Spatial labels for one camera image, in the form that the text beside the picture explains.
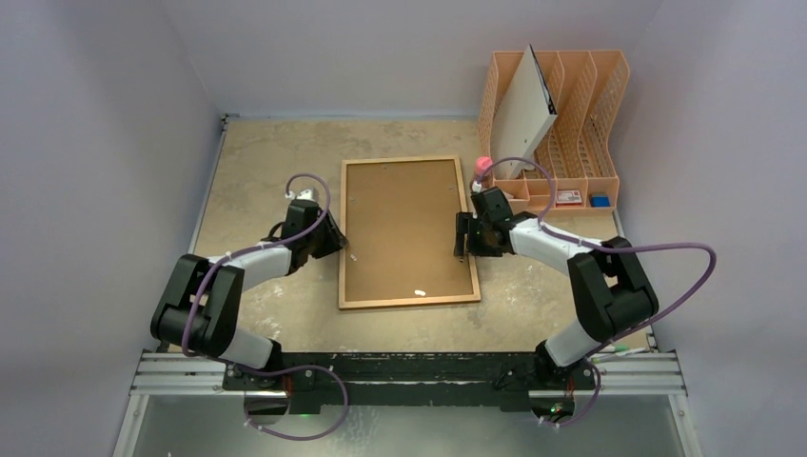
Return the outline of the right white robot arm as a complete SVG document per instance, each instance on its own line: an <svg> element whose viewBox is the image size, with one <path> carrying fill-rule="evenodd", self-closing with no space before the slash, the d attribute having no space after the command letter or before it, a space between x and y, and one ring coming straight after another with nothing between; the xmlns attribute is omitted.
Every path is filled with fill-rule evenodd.
<svg viewBox="0 0 807 457"><path fill-rule="evenodd" d="M520 255L570 281L574 320L536 347L534 373L542 385L559 386L592 351L658 313L658 297L626 239L580 238L530 212L514 213L498 188L474 193L472 204L455 218L456 257Z"/></svg>

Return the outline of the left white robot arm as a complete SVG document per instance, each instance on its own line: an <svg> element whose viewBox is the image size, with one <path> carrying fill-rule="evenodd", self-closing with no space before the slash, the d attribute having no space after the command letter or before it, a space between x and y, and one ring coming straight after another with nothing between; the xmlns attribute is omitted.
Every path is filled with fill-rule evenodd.
<svg viewBox="0 0 807 457"><path fill-rule="evenodd" d="M181 256L154 311L150 333L192 355L239 365L258 388L274 388L284 376L282 346L239 325L242 295L346 244L329 210L310 199L294 199L285 220L257 245L221 257Z"/></svg>

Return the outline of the pink capped bottle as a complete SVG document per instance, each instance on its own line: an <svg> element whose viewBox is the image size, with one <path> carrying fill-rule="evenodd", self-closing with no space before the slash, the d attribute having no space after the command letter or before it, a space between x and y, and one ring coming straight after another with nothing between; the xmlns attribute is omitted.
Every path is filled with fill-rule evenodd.
<svg viewBox="0 0 807 457"><path fill-rule="evenodd" d="M480 156L477 158L472 180L473 185L477 185L481 189L486 189L491 186L491 171L488 169L492 164L493 160L489 156Z"/></svg>

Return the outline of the red white small box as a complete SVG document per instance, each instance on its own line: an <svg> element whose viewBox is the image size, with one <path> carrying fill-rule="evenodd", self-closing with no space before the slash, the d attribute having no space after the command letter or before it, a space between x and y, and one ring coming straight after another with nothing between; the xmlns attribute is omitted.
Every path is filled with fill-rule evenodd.
<svg viewBox="0 0 807 457"><path fill-rule="evenodd" d="M561 207L579 207L583 205L581 192L577 189L558 190L556 193L555 206Z"/></svg>

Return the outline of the orange file organizer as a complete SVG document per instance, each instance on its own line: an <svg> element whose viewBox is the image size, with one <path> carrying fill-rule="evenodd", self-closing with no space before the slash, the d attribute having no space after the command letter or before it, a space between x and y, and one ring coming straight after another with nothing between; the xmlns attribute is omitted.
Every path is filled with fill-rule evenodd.
<svg viewBox="0 0 807 457"><path fill-rule="evenodd" d="M491 156L493 118L523 51L492 53L478 118L482 155ZM537 50L539 63L558 110L558 119L540 141L533 157L553 178L558 190L577 189L583 205L549 214L604 215L616 209L620 178L608 141L627 88L630 69L622 50ZM491 178L502 188L514 212L538 213L549 203L549 183L537 170L515 179ZM605 193L611 208L591 208L589 195Z"/></svg>

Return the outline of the blue small box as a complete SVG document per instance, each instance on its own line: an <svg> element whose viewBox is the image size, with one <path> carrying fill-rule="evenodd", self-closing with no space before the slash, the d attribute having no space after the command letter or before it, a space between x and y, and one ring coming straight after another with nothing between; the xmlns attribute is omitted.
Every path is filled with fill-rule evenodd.
<svg viewBox="0 0 807 457"><path fill-rule="evenodd" d="M589 205L591 208L611 208L611 200L605 193L592 193L589 195Z"/></svg>

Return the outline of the white board in organizer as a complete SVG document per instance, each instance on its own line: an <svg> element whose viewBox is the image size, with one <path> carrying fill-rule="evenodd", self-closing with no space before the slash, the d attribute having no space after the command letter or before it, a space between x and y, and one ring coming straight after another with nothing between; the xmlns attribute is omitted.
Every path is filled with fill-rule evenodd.
<svg viewBox="0 0 807 457"><path fill-rule="evenodd" d="M534 167L533 154L557 119L557 110L539 58L528 45L493 118L494 176L515 179Z"/></svg>

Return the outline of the green tipped pen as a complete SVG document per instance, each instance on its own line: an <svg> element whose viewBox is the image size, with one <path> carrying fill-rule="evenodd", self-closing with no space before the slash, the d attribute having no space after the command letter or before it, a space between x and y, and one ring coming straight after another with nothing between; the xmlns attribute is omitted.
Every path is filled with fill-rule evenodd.
<svg viewBox="0 0 807 457"><path fill-rule="evenodd" d="M610 354L610 353L618 353L624 352L629 350L630 347L627 345L607 345L604 348L601 348L597 351L597 354Z"/></svg>

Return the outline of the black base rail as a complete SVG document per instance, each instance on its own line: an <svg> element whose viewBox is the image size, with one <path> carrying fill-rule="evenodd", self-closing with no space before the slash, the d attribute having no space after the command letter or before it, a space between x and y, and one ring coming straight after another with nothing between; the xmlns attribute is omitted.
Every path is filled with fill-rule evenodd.
<svg viewBox="0 0 807 457"><path fill-rule="evenodd" d="M577 392L593 389L591 368L551 371L534 352L286 352L286 373L226 369L230 391L287 394L293 414L323 406L496 407L558 418Z"/></svg>

